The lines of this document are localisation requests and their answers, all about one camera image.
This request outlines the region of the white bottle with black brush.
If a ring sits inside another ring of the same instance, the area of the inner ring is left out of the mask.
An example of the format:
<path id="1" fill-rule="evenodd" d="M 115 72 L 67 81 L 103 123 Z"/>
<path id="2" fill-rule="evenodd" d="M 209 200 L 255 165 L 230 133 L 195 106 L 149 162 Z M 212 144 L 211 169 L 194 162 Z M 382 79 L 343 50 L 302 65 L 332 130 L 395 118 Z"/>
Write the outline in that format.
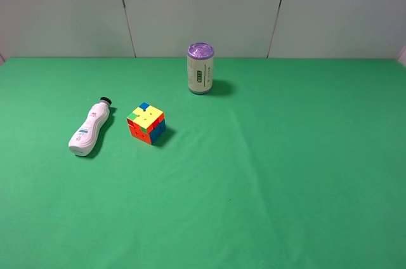
<path id="1" fill-rule="evenodd" d="M 99 102 L 91 107 L 86 120 L 69 141 L 69 150 L 73 154 L 85 157 L 91 153 L 96 145 L 100 129 L 110 115 L 111 104 L 109 98 L 101 97 Z"/>

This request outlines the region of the purple-lidded white cylinder can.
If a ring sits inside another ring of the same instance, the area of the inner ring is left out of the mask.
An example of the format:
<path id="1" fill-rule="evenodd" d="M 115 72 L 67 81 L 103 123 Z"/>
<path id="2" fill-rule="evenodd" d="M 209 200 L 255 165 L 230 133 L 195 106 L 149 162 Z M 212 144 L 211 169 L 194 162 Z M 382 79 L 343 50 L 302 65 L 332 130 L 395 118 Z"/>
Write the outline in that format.
<path id="1" fill-rule="evenodd" d="M 187 50 L 188 88 L 203 95 L 213 86 L 214 48 L 206 43 L 193 43 Z"/>

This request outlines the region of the multicoloured puzzle cube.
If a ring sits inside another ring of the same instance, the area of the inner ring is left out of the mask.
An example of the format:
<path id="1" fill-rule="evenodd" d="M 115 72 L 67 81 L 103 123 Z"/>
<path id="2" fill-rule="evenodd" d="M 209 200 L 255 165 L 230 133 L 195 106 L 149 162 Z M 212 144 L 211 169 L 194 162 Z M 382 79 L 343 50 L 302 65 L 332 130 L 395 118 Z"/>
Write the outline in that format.
<path id="1" fill-rule="evenodd" d="M 166 130 L 164 112 L 145 102 L 136 107 L 126 121 L 131 135 L 149 145 L 153 145 Z"/>

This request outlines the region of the green table cloth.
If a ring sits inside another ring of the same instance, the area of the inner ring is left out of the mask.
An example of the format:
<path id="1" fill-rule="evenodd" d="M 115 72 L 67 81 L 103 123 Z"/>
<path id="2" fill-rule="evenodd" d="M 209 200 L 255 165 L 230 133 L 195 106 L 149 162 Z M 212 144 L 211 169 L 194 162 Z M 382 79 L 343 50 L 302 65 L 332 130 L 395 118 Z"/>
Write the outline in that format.
<path id="1" fill-rule="evenodd" d="M 405 267 L 401 64 L 219 58 L 214 78 L 197 96 L 184 58 L 4 63 L 1 267 Z M 126 121 L 143 102 L 153 145 Z"/>

